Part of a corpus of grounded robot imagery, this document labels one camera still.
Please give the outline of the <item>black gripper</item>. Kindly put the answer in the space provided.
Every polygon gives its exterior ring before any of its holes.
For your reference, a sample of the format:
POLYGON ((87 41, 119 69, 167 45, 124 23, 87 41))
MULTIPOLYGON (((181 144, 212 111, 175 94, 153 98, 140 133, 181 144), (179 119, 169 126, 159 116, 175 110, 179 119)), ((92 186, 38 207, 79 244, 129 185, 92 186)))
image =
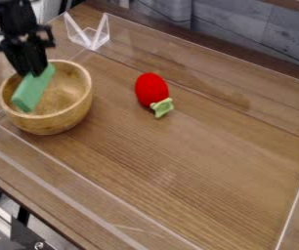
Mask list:
MULTIPOLYGON (((52 27, 37 23, 30 0, 0 0, 0 36, 5 39, 18 39, 25 35, 36 35, 41 31, 48 36, 41 40, 41 44, 45 48, 50 48, 54 46, 52 27)), ((33 76, 38 76, 45 70, 48 60, 42 46, 29 42, 25 45, 26 56, 20 46, 10 44, 2 46, 6 59, 21 76, 29 72, 33 76)))

